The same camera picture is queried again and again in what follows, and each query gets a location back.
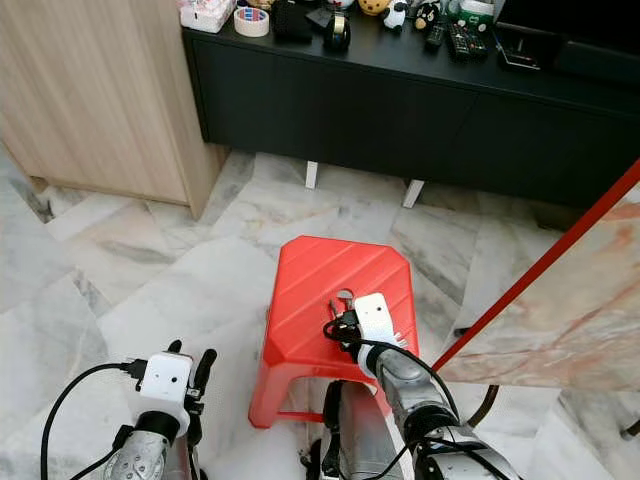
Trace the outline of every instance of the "cabinet top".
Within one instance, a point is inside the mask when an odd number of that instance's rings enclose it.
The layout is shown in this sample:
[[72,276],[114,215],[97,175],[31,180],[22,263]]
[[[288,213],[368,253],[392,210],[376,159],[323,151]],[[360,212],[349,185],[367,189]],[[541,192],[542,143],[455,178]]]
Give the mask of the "cabinet top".
[[553,71],[504,70],[497,63],[493,42],[486,60],[456,62],[450,56],[446,42],[435,53],[425,51],[424,34],[415,30],[409,21],[398,35],[385,30],[379,18],[368,17],[359,11],[351,12],[349,18],[351,44],[344,53],[325,50],[319,33],[314,33],[312,42],[307,44],[277,41],[273,32],[250,38],[236,33],[232,21],[227,21],[217,34],[183,27],[183,35],[185,40],[214,42],[467,90],[525,97],[640,121],[640,92],[631,88]]

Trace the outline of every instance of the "red plastic stool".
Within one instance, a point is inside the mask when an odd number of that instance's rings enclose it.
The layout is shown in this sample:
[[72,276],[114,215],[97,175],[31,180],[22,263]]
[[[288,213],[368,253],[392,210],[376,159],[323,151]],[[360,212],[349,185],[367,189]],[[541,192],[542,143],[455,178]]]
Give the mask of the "red plastic stool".
[[378,389],[378,403],[384,412],[389,411],[377,382],[365,376],[349,354],[322,333],[324,324],[332,319],[329,300],[345,289],[355,297],[381,292],[394,331],[418,355],[411,271],[398,252],[380,245],[298,237],[280,250],[262,362],[249,407],[254,427],[269,428],[276,418],[322,422],[319,413],[280,411],[289,384],[300,377],[373,385]]

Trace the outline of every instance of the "tape roll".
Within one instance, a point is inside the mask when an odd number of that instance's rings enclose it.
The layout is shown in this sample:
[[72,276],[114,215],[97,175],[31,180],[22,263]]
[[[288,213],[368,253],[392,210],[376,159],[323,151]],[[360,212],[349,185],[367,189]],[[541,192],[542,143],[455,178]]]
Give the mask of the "tape roll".
[[269,33],[269,14],[257,8],[242,7],[233,14],[233,26],[245,37],[263,37]]

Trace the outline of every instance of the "stool top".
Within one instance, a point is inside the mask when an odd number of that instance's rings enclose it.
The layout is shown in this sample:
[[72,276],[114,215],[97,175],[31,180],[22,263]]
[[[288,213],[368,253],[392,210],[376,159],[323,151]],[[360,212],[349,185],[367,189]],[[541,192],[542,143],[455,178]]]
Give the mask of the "stool top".
[[333,318],[329,301],[344,310],[336,298],[340,290],[354,297],[382,293],[395,331],[418,354],[409,262],[388,246],[302,236],[280,250],[264,360],[355,367],[350,356],[322,333]]

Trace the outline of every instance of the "white cabinet leg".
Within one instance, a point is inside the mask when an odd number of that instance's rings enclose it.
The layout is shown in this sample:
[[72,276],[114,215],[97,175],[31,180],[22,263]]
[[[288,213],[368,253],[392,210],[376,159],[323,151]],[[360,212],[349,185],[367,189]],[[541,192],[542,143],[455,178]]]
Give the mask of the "white cabinet leg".
[[318,162],[307,162],[307,179],[304,186],[316,188],[316,175],[318,174]]
[[411,183],[409,183],[409,188],[407,188],[407,193],[405,193],[404,195],[402,206],[405,208],[413,207],[413,204],[416,203],[416,200],[418,199],[418,195],[420,195],[420,190],[422,190],[423,186],[424,186],[424,181],[411,180]]

